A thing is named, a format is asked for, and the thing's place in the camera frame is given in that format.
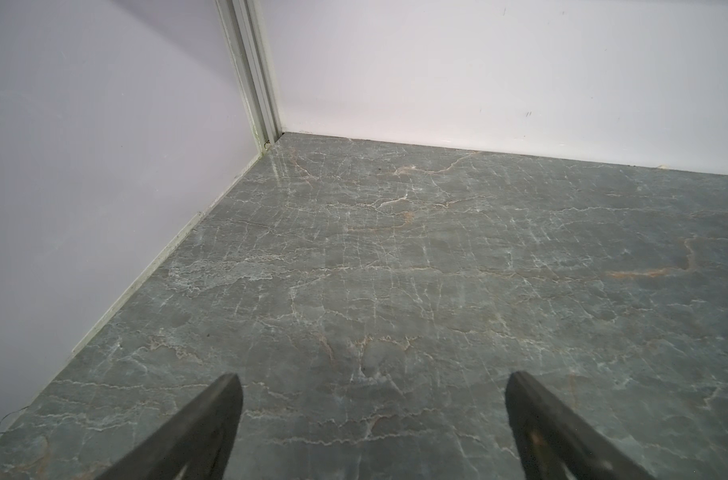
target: stone floor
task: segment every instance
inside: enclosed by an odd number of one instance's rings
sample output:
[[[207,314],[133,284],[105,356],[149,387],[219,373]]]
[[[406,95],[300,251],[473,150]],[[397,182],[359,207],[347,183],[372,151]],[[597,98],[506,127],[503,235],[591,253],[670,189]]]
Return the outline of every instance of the stone floor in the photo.
[[[728,478],[728,177],[286,134],[0,478],[94,476],[228,371],[227,478],[522,478],[513,370],[660,478]]]

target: white wall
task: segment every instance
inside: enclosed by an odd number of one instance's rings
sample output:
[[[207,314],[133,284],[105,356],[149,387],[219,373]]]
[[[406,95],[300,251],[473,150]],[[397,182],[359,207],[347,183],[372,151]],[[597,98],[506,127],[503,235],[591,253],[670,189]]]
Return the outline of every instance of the white wall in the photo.
[[[728,0],[261,0],[285,130],[728,174]]]
[[[0,418],[257,154],[211,0],[0,0]]]

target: metal corner post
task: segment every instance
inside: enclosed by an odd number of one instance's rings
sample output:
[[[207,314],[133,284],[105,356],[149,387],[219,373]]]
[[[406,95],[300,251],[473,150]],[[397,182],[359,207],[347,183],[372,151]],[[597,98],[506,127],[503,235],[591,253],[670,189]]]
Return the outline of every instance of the metal corner post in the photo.
[[[282,130],[254,0],[215,0],[215,4],[252,121],[255,142],[260,151],[265,151],[281,137]]]

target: thin wire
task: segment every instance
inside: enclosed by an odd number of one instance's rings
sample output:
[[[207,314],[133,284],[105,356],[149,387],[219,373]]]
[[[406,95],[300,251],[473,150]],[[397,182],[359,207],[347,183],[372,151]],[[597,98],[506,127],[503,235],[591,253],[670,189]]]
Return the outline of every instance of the thin wire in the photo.
[[[13,414],[15,414],[15,413],[17,413],[17,412],[22,412],[23,410],[25,410],[26,408],[29,408],[29,407],[30,407],[30,405],[26,405],[26,406],[24,406],[23,408],[18,408],[18,409],[17,409],[17,410],[15,410],[14,412],[10,412],[10,413],[8,413],[7,415],[5,415],[4,417],[2,417],[2,419],[0,420],[0,430],[2,429],[2,422],[4,422],[4,419],[5,419],[5,418],[7,418],[7,417],[9,417],[10,415],[13,415]],[[4,434],[5,434],[6,432],[7,432],[6,430],[4,430],[4,432],[0,432],[0,436],[4,435]]]

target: marble surface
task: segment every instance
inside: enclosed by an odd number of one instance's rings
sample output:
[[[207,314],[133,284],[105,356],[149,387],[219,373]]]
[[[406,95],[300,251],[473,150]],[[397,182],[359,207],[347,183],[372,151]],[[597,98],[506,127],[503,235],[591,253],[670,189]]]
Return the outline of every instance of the marble surface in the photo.
[[[0,478],[90,478],[230,371],[227,478],[522,478],[513,370],[659,478],[728,478],[728,177],[286,134]]]

